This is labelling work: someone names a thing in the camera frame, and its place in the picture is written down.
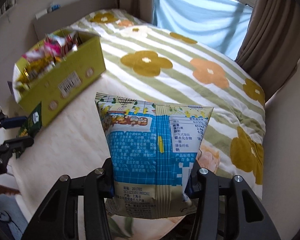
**barcode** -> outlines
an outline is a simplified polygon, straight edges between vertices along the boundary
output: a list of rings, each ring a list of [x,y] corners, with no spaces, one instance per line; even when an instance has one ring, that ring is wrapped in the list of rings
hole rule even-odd
[[[72,89],[79,86],[81,84],[81,80],[78,77],[77,73],[73,71],[65,80],[63,80],[58,88],[62,93],[63,97],[67,97]]]
[[[191,170],[192,170],[191,168],[188,170],[188,176],[187,176],[188,180],[190,178]]]
[[[194,108],[194,109],[204,109],[203,106],[196,106],[196,105],[188,105],[188,107]]]

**bed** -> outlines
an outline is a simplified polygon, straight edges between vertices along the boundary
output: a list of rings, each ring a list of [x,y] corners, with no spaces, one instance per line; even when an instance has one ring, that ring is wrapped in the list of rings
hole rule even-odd
[[[265,96],[235,62],[123,10],[92,12],[70,26],[100,34],[107,70],[38,134],[35,144],[20,159],[11,160],[32,214],[61,175],[84,176],[109,157],[94,103],[96,92],[151,102],[213,106],[198,153],[200,165],[219,176],[242,175],[262,197]],[[14,106],[11,111],[19,110]],[[84,237],[82,212],[79,209],[80,237]],[[112,230],[121,238],[156,240],[182,218],[134,219],[129,223],[131,235],[125,218],[115,216],[118,227]]]

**headboard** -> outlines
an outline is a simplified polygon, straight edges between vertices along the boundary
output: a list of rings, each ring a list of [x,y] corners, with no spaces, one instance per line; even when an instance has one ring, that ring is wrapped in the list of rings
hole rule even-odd
[[[116,8],[115,0],[80,0],[35,19],[34,29],[40,41],[46,33],[68,26],[91,12],[113,8]]]

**green package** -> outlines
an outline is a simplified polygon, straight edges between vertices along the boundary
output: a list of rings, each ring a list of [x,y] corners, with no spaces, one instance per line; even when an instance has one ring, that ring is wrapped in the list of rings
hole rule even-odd
[[[24,136],[31,136],[34,138],[42,127],[41,116],[41,103],[38,104],[32,113],[28,116],[27,120],[20,127],[17,138]],[[16,158],[18,159],[23,154],[23,151],[16,152]]]

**green cardboard box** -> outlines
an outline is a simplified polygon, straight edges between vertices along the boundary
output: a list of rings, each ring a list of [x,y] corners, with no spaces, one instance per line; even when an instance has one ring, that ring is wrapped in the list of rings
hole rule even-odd
[[[61,29],[54,32],[65,37],[73,32]],[[49,73],[37,79],[29,91],[20,93],[13,90],[16,102],[29,114],[41,102],[42,125],[47,126],[75,96],[94,82],[106,70],[103,59],[100,36],[94,33],[78,31],[82,44],[77,51],[69,52],[65,60],[56,64]],[[43,44],[40,41],[32,49]],[[16,62],[13,83],[19,73],[26,67],[27,61],[22,57]]]

